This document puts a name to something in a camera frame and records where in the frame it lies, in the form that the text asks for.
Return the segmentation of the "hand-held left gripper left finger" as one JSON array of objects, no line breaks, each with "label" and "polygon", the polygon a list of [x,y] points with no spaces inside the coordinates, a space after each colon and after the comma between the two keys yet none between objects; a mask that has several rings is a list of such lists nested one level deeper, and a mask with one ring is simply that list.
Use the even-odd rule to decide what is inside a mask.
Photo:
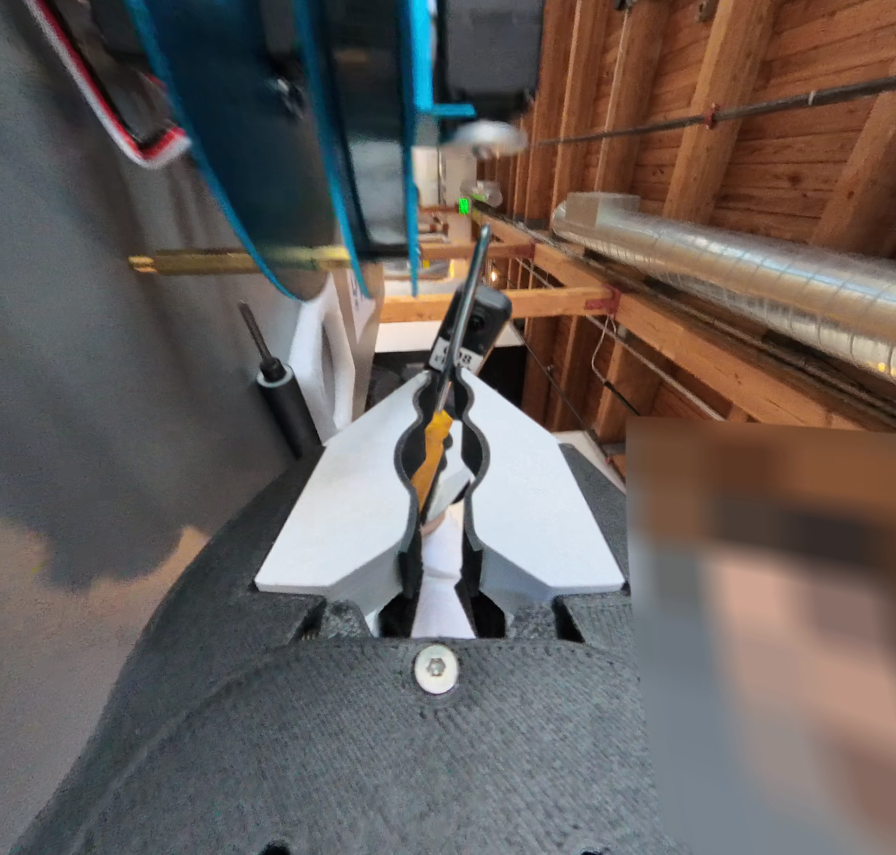
[{"label": "hand-held left gripper left finger", "polygon": [[431,372],[422,370],[323,447],[254,585],[357,606],[374,635],[380,613],[420,586],[420,496]]}]

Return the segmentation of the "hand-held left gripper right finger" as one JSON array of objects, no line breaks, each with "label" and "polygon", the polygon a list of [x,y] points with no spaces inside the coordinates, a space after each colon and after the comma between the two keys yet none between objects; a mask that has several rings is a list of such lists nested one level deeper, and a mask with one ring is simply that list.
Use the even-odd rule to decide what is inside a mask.
[{"label": "hand-held left gripper right finger", "polygon": [[462,368],[455,374],[463,504],[458,598],[476,635],[557,598],[620,592],[624,577],[557,439]]}]

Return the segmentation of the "yellow handled screwdriver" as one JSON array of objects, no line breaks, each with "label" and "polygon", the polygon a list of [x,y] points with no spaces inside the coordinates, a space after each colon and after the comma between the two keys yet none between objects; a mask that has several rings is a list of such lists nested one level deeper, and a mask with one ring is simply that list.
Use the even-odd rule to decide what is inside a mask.
[{"label": "yellow handled screwdriver", "polygon": [[425,430],[425,458],[412,479],[413,487],[418,495],[421,517],[424,515],[424,508],[442,460],[444,441],[453,423],[451,416],[445,411],[445,405],[452,386],[454,370],[460,357],[463,339],[473,312],[476,291],[481,283],[482,270],[491,239],[491,226],[489,223],[485,223],[480,228],[468,276],[454,312],[454,323],[436,387],[433,417]]}]

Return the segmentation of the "white foam block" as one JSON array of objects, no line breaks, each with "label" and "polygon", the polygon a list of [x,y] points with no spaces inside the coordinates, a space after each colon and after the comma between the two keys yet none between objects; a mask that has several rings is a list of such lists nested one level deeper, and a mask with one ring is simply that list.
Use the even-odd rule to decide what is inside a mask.
[{"label": "white foam block", "polygon": [[371,278],[366,296],[351,269],[333,271],[319,294],[300,304],[287,362],[322,442],[364,413],[382,281]]}]

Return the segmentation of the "blue robot arm base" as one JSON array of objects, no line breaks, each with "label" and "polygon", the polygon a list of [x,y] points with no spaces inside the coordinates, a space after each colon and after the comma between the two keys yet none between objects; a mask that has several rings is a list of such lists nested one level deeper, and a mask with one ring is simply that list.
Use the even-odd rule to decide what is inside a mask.
[{"label": "blue robot arm base", "polygon": [[525,148],[545,0],[21,0],[135,164],[191,154],[255,267],[310,276],[405,258],[413,150]]}]

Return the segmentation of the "black screwdriver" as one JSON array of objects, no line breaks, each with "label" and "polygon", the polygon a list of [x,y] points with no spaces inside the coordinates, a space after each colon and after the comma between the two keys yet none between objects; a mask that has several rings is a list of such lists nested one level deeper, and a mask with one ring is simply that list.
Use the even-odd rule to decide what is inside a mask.
[{"label": "black screwdriver", "polygon": [[321,439],[295,373],[271,352],[249,305],[240,301],[238,308],[260,357],[255,385],[289,451],[302,459]]}]

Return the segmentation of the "person's white shirt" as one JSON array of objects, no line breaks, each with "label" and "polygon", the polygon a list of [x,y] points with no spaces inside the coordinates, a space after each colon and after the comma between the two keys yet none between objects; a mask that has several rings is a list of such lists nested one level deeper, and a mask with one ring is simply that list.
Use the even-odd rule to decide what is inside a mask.
[{"label": "person's white shirt", "polygon": [[413,639],[473,639],[456,585],[462,575],[463,503],[448,507],[422,539],[423,577],[411,628]]}]

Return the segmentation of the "black ceiling pipe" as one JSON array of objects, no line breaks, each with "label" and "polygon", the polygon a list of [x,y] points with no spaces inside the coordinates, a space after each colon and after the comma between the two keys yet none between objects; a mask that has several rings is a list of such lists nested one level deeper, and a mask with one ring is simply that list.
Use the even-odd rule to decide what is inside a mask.
[{"label": "black ceiling pipe", "polygon": [[568,137],[532,141],[525,151],[553,146],[578,145],[607,139],[628,139],[652,133],[684,131],[693,127],[712,130],[720,123],[739,122],[787,111],[801,111],[830,105],[850,103],[895,91],[895,75],[866,79],[830,88],[817,88],[773,100],[731,107],[713,106],[702,113],[682,115],[666,120],[656,120],[639,126],[601,130]]}]

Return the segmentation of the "silver ventilation duct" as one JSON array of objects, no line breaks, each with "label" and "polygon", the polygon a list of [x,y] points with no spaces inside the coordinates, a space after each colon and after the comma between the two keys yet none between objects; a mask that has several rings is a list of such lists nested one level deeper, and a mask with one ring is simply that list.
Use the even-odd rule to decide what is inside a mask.
[{"label": "silver ventilation duct", "polygon": [[574,192],[552,232],[882,379],[895,377],[895,269],[883,258],[681,222]]}]

